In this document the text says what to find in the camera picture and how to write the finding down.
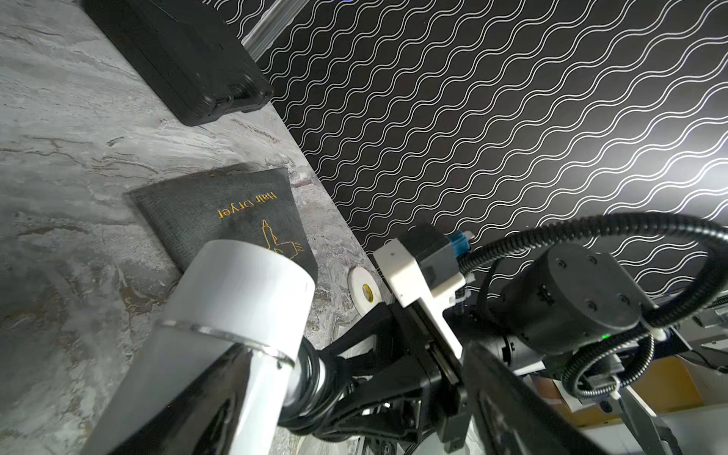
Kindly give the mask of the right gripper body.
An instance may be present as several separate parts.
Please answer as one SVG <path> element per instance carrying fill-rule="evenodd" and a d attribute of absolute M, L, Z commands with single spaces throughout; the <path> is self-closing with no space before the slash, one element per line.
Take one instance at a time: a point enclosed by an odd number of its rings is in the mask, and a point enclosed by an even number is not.
<path fill-rule="evenodd" d="M 318 424 L 318 439 L 363 436 L 377 449 L 413 446 L 437 434 L 464 446 L 470 414 L 462 362 L 417 303 L 379 303 L 324 350 L 343 386 Z"/>

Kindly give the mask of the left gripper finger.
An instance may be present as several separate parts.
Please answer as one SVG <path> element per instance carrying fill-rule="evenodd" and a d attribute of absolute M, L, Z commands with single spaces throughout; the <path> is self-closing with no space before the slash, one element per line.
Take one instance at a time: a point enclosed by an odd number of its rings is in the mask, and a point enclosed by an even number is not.
<path fill-rule="evenodd" d="M 468 409 L 486 454 L 601 454 L 481 343 L 464 348 Z"/>

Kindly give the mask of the white hair dryer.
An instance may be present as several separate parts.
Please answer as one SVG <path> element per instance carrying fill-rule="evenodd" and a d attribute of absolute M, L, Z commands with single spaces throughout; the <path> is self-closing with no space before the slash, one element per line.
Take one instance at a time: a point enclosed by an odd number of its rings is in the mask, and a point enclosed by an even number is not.
<path fill-rule="evenodd" d="M 315 289 L 280 252 L 205 244 L 83 452 L 265 454 L 278 427 L 318 430 L 344 383 L 303 335 Z"/>

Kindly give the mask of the grey hair dryer bag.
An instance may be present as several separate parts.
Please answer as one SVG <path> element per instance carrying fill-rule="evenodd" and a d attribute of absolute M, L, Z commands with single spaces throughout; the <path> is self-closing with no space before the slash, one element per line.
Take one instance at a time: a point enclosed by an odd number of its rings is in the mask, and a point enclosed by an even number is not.
<path fill-rule="evenodd" d="M 182 271 L 208 242 L 235 240 L 282 254 L 318 279 L 286 168 L 254 172 L 246 164 L 232 165 L 128 196 Z"/>

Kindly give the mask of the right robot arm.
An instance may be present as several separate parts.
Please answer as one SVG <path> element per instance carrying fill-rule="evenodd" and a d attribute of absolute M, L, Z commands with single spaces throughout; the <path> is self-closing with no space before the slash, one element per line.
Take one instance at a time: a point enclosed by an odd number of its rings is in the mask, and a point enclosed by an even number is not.
<path fill-rule="evenodd" d="M 707 255 L 688 288 L 656 304 L 600 237 L 663 236 Z M 415 227 L 375 252 L 392 291 L 308 368 L 324 381 L 313 427 L 362 436 L 377 452 L 436 434 L 447 451 L 477 428 L 488 454 L 595 454 L 598 447 L 518 377 L 544 362 L 576 398 L 617 394 L 648 369 L 657 339 L 727 283 L 727 230 L 671 213 L 558 222 L 472 248 L 462 233 Z"/>

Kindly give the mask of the white tape roll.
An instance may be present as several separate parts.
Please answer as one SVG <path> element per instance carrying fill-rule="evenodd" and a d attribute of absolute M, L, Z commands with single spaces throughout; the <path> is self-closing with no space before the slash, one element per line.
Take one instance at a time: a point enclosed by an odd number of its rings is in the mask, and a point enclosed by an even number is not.
<path fill-rule="evenodd" d="M 361 317 L 379 303 L 391 303 L 392 296 L 382 277 L 363 265 L 356 265 L 349 270 L 347 286 L 354 308 Z"/>

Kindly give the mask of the black plastic case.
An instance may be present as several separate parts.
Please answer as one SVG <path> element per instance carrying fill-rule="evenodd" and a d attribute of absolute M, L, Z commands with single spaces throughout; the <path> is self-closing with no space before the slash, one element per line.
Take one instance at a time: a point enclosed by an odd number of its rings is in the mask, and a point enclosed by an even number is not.
<path fill-rule="evenodd" d="M 200 1 L 85 1 L 83 10 L 186 126 L 263 108 L 273 87 Z"/>

